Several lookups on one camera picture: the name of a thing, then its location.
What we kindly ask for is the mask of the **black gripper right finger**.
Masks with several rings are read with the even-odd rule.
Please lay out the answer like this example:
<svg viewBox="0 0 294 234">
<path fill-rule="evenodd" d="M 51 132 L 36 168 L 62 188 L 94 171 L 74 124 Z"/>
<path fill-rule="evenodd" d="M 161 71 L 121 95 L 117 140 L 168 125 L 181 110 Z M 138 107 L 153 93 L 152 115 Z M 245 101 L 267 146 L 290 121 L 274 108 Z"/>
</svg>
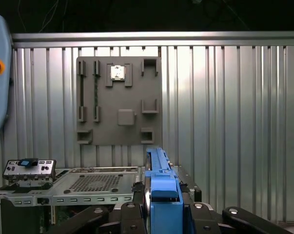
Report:
<svg viewBox="0 0 294 234">
<path fill-rule="evenodd" d="M 189 204 L 190 234 L 289 234 L 286 230 L 255 214 L 239 208 L 225 208 L 221 214 L 209 204 Z"/>
</svg>

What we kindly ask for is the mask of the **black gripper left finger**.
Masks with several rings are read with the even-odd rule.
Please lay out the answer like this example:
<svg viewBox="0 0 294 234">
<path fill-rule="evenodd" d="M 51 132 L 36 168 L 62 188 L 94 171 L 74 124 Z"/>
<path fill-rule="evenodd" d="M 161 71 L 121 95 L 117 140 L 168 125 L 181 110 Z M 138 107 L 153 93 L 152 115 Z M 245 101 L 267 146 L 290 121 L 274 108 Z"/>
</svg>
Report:
<svg viewBox="0 0 294 234">
<path fill-rule="evenodd" d="M 147 229 L 138 203 L 127 202 L 110 211 L 91 206 L 74 217 L 54 226 L 48 234 L 146 234 Z"/>
</svg>

